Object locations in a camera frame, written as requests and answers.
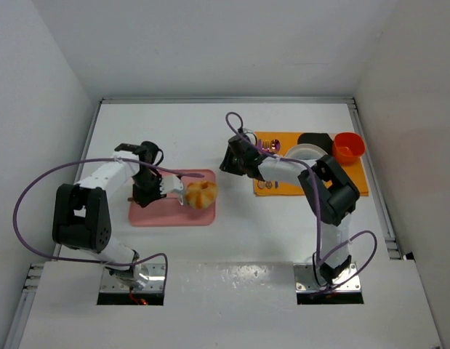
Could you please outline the pink rectangular tray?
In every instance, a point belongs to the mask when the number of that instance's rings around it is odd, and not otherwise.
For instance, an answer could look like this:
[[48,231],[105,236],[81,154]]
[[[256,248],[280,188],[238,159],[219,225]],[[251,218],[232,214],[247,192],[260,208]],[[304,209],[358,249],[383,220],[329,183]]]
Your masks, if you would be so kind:
[[154,201],[146,208],[131,203],[128,219],[134,227],[183,227],[211,225],[215,216],[216,204],[207,209],[193,209],[167,199]]

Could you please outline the metal cake server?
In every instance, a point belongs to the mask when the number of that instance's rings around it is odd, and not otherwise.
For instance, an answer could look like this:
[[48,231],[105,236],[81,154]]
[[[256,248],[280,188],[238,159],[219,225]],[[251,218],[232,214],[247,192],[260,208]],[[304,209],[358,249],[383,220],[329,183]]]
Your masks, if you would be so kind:
[[[185,206],[187,204],[184,196],[178,194],[178,193],[167,193],[165,196],[162,196],[160,198],[160,200],[167,200],[167,199],[171,199],[173,201],[176,201],[177,203],[179,203],[181,206]],[[127,199],[128,202],[130,203],[135,203],[138,206],[140,205],[137,201],[135,201],[135,199],[133,197],[129,197]]]

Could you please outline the round bread bun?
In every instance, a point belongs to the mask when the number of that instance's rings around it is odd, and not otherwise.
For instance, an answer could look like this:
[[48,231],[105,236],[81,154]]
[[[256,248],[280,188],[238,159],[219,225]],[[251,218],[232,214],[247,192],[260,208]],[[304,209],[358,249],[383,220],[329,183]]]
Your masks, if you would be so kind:
[[215,182],[202,180],[188,184],[185,200],[193,209],[207,209],[217,199],[218,185]]

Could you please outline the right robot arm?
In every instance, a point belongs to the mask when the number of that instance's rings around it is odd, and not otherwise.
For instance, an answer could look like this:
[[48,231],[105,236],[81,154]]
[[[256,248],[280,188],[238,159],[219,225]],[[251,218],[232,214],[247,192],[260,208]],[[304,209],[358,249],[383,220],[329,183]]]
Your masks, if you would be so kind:
[[317,219],[315,265],[321,277],[331,286],[349,267],[350,215],[360,193],[332,156],[322,156],[309,165],[259,151],[248,137],[236,135],[228,141],[220,169],[261,182],[300,187]]

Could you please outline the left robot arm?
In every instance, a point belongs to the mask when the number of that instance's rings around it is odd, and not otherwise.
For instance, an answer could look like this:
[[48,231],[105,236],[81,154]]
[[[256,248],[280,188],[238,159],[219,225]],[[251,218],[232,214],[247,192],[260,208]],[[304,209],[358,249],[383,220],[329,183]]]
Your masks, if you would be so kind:
[[148,165],[159,165],[163,151],[155,143],[141,145],[122,143],[90,176],[57,189],[52,238],[70,249],[84,251],[107,263],[109,274],[130,289],[140,290],[147,283],[142,266],[132,266],[139,254],[112,237],[109,198],[132,180],[131,200],[144,208],[164,198],[162,176]]

